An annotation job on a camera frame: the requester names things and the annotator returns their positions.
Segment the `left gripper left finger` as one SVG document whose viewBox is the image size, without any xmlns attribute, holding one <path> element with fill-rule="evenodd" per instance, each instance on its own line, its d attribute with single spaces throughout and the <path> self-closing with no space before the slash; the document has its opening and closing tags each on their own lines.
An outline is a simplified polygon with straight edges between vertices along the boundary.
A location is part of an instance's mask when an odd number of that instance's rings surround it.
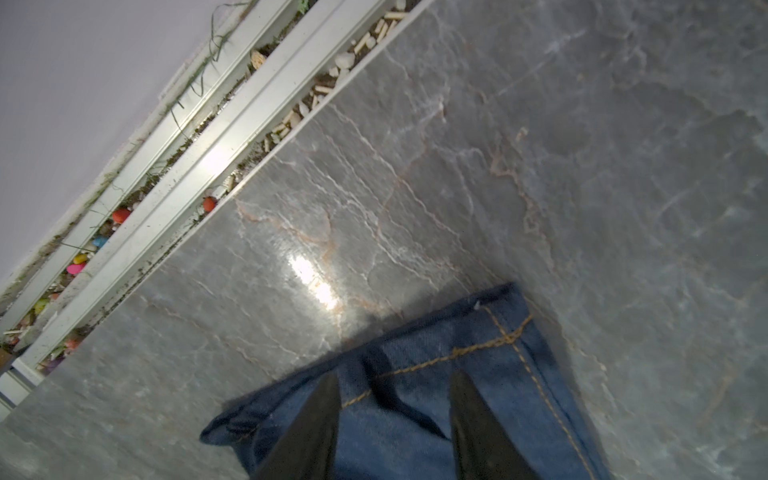
<svg viewBox="0 0 768 480">
<path fill-rule="evenodd" d="M 339 379 L 327 373 L 251 478 L 333 479 L 340 412 Z"/>
</svg>

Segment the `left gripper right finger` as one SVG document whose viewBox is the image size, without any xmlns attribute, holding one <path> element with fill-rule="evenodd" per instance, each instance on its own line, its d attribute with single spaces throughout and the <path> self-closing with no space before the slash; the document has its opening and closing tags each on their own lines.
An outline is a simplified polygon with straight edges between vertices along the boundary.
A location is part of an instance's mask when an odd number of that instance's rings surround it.
<svg viewBox="0 0 768 480">
<path fill-rule="evenodd" d="M 458 479 L 539 479 L 466 372 L 452 373 L 449 398 Z"/>
</svg>

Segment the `dark blue denim trousers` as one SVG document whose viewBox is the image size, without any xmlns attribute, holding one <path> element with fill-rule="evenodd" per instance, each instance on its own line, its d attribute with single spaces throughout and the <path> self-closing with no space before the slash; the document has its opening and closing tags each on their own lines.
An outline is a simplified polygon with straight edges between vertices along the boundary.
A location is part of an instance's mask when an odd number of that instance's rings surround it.
<svg viewBox="0 0 768 480">
<path fill-rule="evenodd" d="M 515 284 L 476 293 L 246 395 L 202 430 L 255 473 L 321 377 L 340 387 L 338 479 L 452 479 L 453 372 L 466 372 L 542 479 L 609 472 Z"/>
</svg>

